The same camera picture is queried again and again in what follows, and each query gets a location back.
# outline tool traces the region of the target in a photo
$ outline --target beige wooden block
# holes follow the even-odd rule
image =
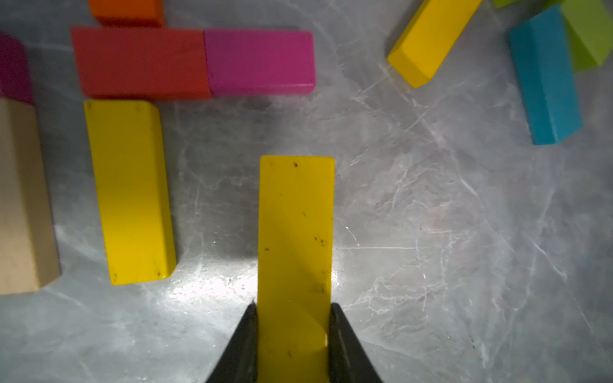
[[[0,294],[37,291],[57,277],[36,112],[0,99]]]

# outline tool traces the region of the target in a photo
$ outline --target marble surface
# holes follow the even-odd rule
[[[0,297],[0,382],[201,383],[257,291],[263,154],[336,159],[333,300],[392,382],[613,376],[613,60],[576,76],[583,130],[531,144],[486,0],[432,82],[385,53],[420,0],[165,0],[169,26],[314,32],[308,97],[158,104],[179,264],[111,286],[68,27],[85,0],[4,0],[25,42],[63,276]],[[613,1],[607,0],[613,10]]]

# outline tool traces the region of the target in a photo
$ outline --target blue wooden block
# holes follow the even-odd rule
[[[558,143],[578,131],[581,112],[560,6],[509,33],[509,44],[535,145]]]

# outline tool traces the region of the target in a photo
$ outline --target yellow wooden block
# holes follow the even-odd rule
[[[387,57],[418,88],[434,77],[481,0],[425,0]]]
[[[112,284],[172,274],[172,237],[158,109],[146,101],[85,102]]]
[[[260,161],[259,383],[327,383],[334,159]]]

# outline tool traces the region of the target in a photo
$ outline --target pink wooden block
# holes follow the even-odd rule
[[[0,32],[0,97],[34,103],[26,49],[4,32]]]
[[[315,88],[310,32],[206,29],[204,45],[213,96],[309,94]]]

